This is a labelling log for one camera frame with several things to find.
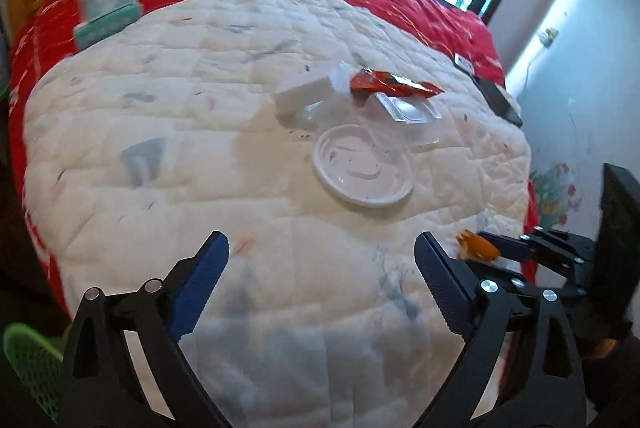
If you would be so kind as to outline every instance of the red snack wrapper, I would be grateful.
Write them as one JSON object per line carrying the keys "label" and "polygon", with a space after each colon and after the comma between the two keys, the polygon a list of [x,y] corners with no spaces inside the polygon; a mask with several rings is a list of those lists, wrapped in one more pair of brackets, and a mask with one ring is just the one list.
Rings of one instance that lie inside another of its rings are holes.
{"label": "red snack wrapper", "polygon": [[414,82],[409,78],[396,76],[391,72],[372,71],[362,69],[351,78],[352,92],[383,92],[388,96],[407,98],[409,96],[423,96],[431,98],[444,91],[431,82]]}

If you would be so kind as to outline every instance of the quilted blanket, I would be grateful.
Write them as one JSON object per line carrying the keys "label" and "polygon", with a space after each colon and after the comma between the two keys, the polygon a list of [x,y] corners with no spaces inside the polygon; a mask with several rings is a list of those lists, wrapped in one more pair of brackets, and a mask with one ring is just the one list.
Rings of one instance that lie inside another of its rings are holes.
{"label": "quilted blanket", "polygon": [[[333,59],[445,91],[431,100],[440,143],[415,154],[414,190],[391,208],[329,194],[308,132],[274,114],[284,76]],[[522,132],[443,53],[343,0],[153,11],[40,79],[24,143],[25,204],[72,311],[88,287],[131,291],[212,230],[228,236],[230,262],[181,346],[234,426],[411,426],[462,343],[415,267],[416,236],[454,255],[462,229],[517,235],[527,211]]]}

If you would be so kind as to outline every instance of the blue gripper pad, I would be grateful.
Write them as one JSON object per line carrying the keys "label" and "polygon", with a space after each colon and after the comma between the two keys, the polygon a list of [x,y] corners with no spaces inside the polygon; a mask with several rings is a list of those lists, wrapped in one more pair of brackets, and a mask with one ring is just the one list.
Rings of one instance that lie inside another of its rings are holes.
{"label": "blue gripper pad", "polygon": [[447,327],[467,342],[476,328],[473,320],[478,278],[464,262],[449,258],[431,233],[415,239],[414,254]]}
{"label": "blue gripper pad", "polygon": [[171,323],[167,328],[175,343],[193,332],[228,261],[229,241],[222,233],[210,236],[198,250],[190,275],[172,300]]}

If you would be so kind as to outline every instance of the round plastic lid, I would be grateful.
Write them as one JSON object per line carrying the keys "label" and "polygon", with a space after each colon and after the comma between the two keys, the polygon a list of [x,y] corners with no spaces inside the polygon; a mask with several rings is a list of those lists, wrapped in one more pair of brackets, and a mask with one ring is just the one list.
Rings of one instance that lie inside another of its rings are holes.
{"label": "round plastic lid", "polygon": [[359,124],[324,132],[314,145],[313,162],[332,191],[368,208],[395,204],[414,187],[407,156],[379,151],[367,128]]}

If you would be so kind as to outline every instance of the orange object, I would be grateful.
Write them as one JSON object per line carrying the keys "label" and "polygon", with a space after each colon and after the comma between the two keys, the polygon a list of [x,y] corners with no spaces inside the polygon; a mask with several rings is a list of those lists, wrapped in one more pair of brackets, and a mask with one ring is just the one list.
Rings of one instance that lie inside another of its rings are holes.
{"label": "orange object", "polygon": [[372,71],[362,69],[351,78],[352,92],[382,92],[388,96],[406,98],[409,96],[423,96],[431,98],[444,91],[431,82],[414,82],[409,78],[396,76],[391,72]]}
{"label": "orange object", "polygon": [[460,260],[477,258],[484,262],[491,262],[500,258],[500,251],[498,251],[498,248],[478,234],[465,230],[456,238],[460,244]]}

